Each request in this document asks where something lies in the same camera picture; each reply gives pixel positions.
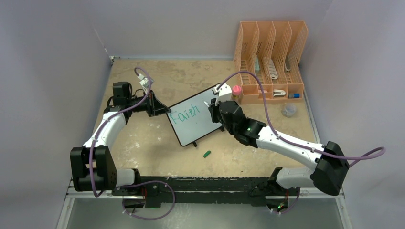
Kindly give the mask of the white whiteboard black frame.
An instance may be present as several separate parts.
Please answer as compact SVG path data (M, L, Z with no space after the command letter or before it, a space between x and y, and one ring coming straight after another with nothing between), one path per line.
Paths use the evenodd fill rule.
M205 104L217 98L213 88L211 86L169 107L171 112L166 116L181 146L197 146L197 140L216 130L224 131L222 124L212 122Z

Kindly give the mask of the green marker cap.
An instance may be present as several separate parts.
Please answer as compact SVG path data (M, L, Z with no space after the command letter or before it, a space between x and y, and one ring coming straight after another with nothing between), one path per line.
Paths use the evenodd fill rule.
M207 152L203 155L203 157L206 158L210 153L211 153L211 151L207 151Z

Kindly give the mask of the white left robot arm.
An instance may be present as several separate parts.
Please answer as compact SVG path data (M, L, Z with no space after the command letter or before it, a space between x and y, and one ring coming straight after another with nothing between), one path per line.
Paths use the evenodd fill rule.
M113 95L107 101L103 119L82 146L70 152L73 186L76 191L101 192L118 187L130 195L142 190L142 182L137 169L117 169L112 158L112 148L119 133L128 123L133 113L146 112L154 117L170 113L171 110L160 102L153 91L143 91L143 97L135 96L129 82L114 83Z

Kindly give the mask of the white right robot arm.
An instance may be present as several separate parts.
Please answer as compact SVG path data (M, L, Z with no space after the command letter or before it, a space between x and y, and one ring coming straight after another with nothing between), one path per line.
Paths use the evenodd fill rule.
M268 188L280 194L292 187L315 187L319 191L337 196L349 170L340 146L332 141L316 144L277 132L263 122L246 117L235 101L207 104L213 123L220 123L245 146L279 153L304 165L302 168L276 168L268 181Z

